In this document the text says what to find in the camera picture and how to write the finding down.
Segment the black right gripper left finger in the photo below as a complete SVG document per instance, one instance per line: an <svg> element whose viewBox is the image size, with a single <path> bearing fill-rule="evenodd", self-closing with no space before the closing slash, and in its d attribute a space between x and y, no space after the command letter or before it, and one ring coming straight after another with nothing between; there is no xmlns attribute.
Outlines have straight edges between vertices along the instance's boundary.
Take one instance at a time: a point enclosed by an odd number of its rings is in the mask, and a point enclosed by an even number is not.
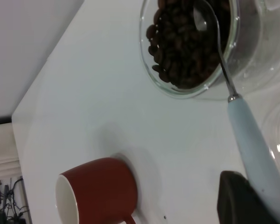
<svg viewBox="0 0 280 224"><path fill-rule="evenodd" d="M277 170L223 171L217 212L221 224L280 224L280 173Z"/></svg>

